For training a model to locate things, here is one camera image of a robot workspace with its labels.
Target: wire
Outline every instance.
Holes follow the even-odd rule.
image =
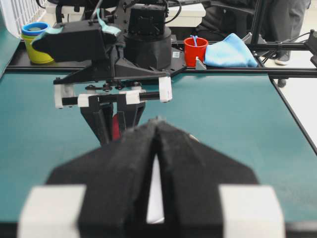
[[[36,1],[36,3],[38,4],[39,7],[43,8],[43,9],[46,8],[46,7],[43,7],[43,6],[40,4],[40,0],[35,0],[35,1]]]
[[[179,2],[179,0],[170,0],[170,1],[173,1],[173,2],[178,3],[179,9],[178,9],[177,14],[176,14],[172,19],[170,19],[169,21],[166,21],[165,24],[168,24],[168,23],[170,23],[171,21],[175,20],[175,19],[179,16],[180,12],[182,11],[182,4]]]
[[[168,16],[168,1],[167,0],[163,0],[164,1],[164,3],[165,3],[165,11],[166,11],[166,13],[165,13],[165,15],[166,15],[166,17]]]
[[[269,58],[271,58],[274,54],[276,54],[277,50],[272,51],[270,54],[268,54],[265,59],[262,61],[263,63],[266,63]]]
[[[293,39],[291,39],[291,40],[286,40],[286,41],[283,41],[283,42],[293,42],[293,41],[297,40],[298,38],[301,38],[302,36],[306,36],[306,35],[308,35],[308,34],[310,34],[310,32],[307,32],[307,33],[305,33],[305,34],[303,34],[303,35],[300,35],[300,36],[295,37],[295,38],[293,38]]]
[[[93,12],[93,14],[91,15],[91,18],[90,18],[90,22],[92,22],[95,18],[95,16],[97,15],[97,9],[100,8],[101,4],[103,3],[104,0],[99,0],[99,2],[97,3],[96,7],[95,7],[95,10]]]
[[[209,32],[209,33],[211,33],[211,34],[214,34],[214,35],[219,35],[219,36],[221,36],[223,39],[225,38],[225,36],[224,35],[222,35],[221,33],[219,33],[219,32],[215,32],[215,31],[211,31],[211,30],[199,30],[199,31],[197,31],[196,33],[199,33],[199,32],[201,32],[201,31],[207,31],[207,32]]]

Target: blue cloth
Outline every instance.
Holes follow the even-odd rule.
[[[208,45],[204,64],[211,67],[257,67],[249,48],[234,33],[223,41]]]

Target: chair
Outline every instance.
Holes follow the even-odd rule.
[[[211,0],[211,6],[217,6],[226,10],[230,10],[236,17],[237,20],[237,35],[243,38],[247,35],[247,20],[248,16],[254,16],[255,10],[252,8],[229,5],[222,1]]]

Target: green tabletop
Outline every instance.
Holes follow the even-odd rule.
[[[0,81],[0,222],[17,221],[53,167],[99,146],[78,107],[54,108],[56,76]],[[274,187],[287,222],[317,220],[317,157],[266,75],[178,75],[173,100],[147,102],[140,123],[155,116],[253,168]]]

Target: red plastic cup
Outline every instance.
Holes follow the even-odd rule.
[[[195,47],[194,39],[192,37],[184,40],[185,61],[188,67],[196,66],[196,56],[198,56],[201,62],[204,62],[208,41],[204,38],[197,38],[196,42],[197,46]]]

